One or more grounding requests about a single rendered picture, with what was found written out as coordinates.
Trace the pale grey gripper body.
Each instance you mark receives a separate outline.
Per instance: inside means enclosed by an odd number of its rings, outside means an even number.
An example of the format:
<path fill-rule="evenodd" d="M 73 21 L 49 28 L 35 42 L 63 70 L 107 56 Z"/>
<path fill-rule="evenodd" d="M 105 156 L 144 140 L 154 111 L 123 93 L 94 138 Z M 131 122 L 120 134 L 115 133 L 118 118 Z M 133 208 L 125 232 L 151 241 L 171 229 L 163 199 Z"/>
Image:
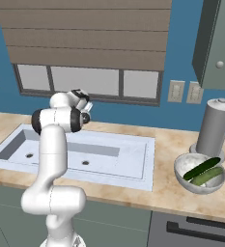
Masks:
<path fill-rule="evenodd" d="M 93 103 L 91 101 L 87 102 L 84 107 L 81 109 L 81 112 L 89 113 L 93 108 Z"/>

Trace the white kitchen sink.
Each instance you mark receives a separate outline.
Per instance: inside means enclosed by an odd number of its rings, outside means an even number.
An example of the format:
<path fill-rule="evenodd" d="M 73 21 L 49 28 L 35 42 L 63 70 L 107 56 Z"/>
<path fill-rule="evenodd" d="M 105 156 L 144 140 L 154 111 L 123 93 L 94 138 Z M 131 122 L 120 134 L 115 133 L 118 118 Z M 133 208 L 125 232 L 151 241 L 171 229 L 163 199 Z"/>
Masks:
<path fill-rule="evenodd" d="M 150 191 L 153 189 L 155 140 L 81 130 L 68 133 L 65 178 Z M 0 169 L 35 174 L 40 136 L 21 124 L 0 144 Z"/>

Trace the grey metal bowl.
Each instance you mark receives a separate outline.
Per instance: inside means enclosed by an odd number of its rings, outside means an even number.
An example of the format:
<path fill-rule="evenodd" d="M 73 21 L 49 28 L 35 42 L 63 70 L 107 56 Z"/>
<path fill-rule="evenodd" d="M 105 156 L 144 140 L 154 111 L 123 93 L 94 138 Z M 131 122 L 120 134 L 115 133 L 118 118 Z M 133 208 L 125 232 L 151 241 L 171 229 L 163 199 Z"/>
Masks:
<path fill-rule="evenodd" d="M 192 184 L 189 180 L 183 178 L 184 174 L 207 161 L 208 156 L 201 153 L 185 153 L 178 156 L 174 162 L 174 172 L 179 184 L 186 190 L 195 194 L 210 194 L 218 190 L 225 182 L 225 169 L 221 165 L 216 165 L 222 169 L 222 173 L 201 185 Z"/>

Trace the grey framed window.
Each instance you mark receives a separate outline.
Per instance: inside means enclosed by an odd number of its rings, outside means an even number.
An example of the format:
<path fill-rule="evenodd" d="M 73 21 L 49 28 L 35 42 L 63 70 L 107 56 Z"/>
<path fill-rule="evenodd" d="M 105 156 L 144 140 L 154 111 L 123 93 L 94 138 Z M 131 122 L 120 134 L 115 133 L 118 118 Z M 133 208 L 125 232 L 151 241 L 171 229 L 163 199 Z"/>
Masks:
<path fill-rule="evenodd" d="M 158 107 L 162 71 L 95 69 L 13 64 L 20 93 L 51 97 L 82 89 L 91 100 Z"/>

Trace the brown slatted window blind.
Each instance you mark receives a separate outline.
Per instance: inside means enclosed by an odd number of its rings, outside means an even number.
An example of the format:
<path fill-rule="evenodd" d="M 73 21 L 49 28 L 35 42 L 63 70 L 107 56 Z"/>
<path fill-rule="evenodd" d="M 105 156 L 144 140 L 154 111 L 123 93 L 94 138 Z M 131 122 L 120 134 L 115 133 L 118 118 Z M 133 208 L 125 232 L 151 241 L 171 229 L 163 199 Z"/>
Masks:
<path fill-rule="evenodd" d="M 172 0 L 0 0 L 14 64 L 163 70 Z"/>

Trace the grey-green base cupboard run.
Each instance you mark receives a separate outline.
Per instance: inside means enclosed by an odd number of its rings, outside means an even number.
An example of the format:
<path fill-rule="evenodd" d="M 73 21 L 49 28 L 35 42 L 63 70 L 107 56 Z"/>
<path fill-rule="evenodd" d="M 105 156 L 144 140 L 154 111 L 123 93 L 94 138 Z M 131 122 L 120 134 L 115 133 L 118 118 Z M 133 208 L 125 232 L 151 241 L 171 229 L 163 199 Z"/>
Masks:
<path fill-rule="evenodd" d="M 47 237 L 45 218 L 22 211 L 23 191 L 0 186 L 0 247 L 40 247 Z M 147 247 L 148 210 L 89 201 L 72 218 L 87 247 Z"/>

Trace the grey cylinder on round stand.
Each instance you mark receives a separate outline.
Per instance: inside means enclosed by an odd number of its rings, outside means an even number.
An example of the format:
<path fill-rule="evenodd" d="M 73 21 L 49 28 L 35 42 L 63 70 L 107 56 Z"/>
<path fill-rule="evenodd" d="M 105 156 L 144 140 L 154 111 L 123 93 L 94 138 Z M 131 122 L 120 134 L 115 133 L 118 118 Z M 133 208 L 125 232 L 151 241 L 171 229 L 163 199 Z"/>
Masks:
<path fill-rule="evenodd" d="M 220 164 L 225 161 L 222 150 L 225 141 L 225 98 L 210 99 L 207 102 L 197 142 L 190 146 L 192 153 L 209 157 L 219 157 Z"/>

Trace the dark green cucumber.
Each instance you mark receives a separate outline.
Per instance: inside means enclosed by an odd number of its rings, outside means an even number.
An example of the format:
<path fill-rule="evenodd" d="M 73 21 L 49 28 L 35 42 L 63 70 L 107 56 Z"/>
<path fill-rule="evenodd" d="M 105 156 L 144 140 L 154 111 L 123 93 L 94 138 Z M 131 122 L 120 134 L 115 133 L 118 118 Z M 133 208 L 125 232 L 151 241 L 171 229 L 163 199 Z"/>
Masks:
<path fill-rule="evenodd" d="M 190 171 L 186 172 L 183 175 L 183 178 L 185 180 L 191 180 L 192 178 L 195 178 L 202 173 L 206 172 L 208 169 L 214 167 L 216 164 L 220 162 L 221 158 L 220 157 L 212 157 L 203 163 L 199 164 L 198 166 L 194 167 Z"/>

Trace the light green cucumber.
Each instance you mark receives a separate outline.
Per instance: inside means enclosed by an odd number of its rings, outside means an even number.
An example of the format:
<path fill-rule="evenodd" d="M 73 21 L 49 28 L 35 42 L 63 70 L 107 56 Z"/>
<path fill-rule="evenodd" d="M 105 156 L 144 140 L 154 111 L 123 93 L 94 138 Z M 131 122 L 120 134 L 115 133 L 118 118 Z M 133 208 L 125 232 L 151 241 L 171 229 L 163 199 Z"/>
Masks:
<path fill-rule="evenodd" d="M 197 186 L 200 186 L 212 178 L 215 178 L 223 173 L 223 169 L 221 167 L 214 167 L 212 169 L 207 170 L 205 173 L 195 177 L 191 183 Z"/>

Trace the grey dishwasher front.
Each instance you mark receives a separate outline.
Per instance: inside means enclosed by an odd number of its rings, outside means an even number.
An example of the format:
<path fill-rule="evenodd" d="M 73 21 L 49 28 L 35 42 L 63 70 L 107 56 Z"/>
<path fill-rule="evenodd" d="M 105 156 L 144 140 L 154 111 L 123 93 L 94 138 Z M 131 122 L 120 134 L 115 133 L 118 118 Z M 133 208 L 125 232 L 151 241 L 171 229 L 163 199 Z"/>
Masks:
<path fill-rule="evenodd" d="M 176 222 L 182 229 L 225 236 L 225 229 L 208 227 L 186 222 L 187 216 L 152 212 L 149 228 L 148 247 L 225 247 L 225 242 L 202 239 L 166 231 L 166 223 Z"/>

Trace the black dishwasher control strip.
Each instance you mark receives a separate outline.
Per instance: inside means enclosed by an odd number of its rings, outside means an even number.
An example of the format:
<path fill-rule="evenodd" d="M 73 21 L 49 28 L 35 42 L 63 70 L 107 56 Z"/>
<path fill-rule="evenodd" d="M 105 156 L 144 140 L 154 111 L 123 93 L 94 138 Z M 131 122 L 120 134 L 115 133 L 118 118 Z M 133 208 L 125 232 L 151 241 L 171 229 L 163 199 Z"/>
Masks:
<path fill-rule="evenodd" d="M 186 222 L 208 226 L 208 227 L 216 227 L 225 229 L 225 223 L 224 222 L 218 222 L 218 221 L 212 221 L 212 220 L 206 220 L 206 219 L 200 219 L 200 218 L 194 218 L 194 217 L 186 217 Z"/>

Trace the beige wall socket plate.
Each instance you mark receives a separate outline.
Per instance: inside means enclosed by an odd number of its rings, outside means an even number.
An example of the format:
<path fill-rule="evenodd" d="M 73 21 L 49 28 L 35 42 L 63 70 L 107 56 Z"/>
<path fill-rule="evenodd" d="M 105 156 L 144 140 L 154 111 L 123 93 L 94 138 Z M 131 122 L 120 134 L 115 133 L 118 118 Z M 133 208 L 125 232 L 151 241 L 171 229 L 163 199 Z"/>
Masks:
<path fill-rule="evenodd" d="M 203 89 L 198 82 L 191 81 L 187 93 L 186 102 L 190 104 L 200 104 L 203 97 Z"/>
<path fill-rule="evenodd" d="M 184 81 L 171 80 L 168 92 L 168 102 L 182 102 Z"/>

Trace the grey-green wall cupboard door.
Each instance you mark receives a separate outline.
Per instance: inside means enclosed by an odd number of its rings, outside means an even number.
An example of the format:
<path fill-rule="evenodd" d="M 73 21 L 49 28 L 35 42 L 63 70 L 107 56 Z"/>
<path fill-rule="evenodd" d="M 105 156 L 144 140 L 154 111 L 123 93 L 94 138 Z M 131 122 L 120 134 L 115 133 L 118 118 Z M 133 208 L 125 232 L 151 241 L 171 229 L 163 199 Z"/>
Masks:
<path fill-rule="evenodd" d="M 203 1 L 192 66 L 203 89 L 225 90 L 225 0 Z"/>

